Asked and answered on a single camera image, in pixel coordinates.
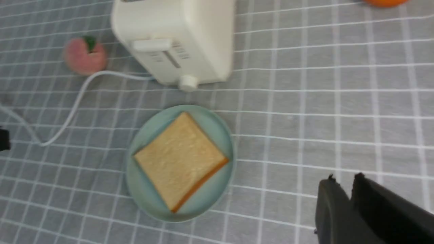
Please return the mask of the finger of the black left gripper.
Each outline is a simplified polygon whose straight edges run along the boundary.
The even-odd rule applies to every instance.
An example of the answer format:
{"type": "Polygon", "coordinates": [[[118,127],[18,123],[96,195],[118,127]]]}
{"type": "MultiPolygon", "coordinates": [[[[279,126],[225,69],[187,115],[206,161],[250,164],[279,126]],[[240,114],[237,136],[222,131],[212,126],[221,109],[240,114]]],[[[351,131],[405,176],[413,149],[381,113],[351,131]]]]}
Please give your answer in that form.
{"type": "Polygon", "coordinates": [[[11,150],[10,132],[0,127],[0,151],[11,150]]]}

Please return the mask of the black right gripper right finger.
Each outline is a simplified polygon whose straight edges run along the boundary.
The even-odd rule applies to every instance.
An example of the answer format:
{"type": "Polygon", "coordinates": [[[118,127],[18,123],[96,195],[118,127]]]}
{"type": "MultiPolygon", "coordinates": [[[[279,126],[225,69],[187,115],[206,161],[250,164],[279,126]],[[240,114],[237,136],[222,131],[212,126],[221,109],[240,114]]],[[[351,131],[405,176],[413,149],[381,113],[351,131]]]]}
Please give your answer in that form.
{"type": "Polygon", "coordinates": [[[363,221],[387,244],[432,244],[433,214],[366,178],[354,176],[351,202],[363,221]]]}

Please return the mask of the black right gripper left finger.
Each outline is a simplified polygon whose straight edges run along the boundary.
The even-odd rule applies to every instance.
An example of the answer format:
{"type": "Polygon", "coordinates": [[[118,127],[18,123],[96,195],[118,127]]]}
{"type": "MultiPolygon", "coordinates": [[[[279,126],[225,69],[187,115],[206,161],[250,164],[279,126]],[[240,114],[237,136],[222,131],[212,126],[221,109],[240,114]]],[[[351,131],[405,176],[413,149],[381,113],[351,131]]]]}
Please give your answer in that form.
{"type": "Polygon", "coordinates": [[[384,244],[353,209],[332,174],[319,182],[315,226],[320,244],[384,244]]]}

